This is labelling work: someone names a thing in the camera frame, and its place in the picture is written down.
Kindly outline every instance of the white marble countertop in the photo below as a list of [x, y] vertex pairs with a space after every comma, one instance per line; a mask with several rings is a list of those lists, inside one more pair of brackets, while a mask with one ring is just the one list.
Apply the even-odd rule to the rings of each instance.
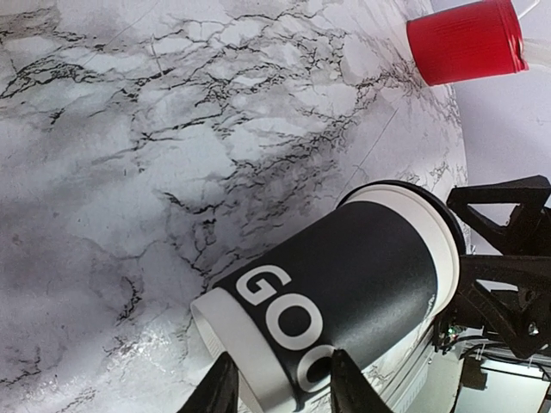
[[[381, 178], [466, 182], [429, 0], [0, 4], [0, 411], [173, 413], [215, 280]], [[370, 371], [388, 381], [418, 331]]]

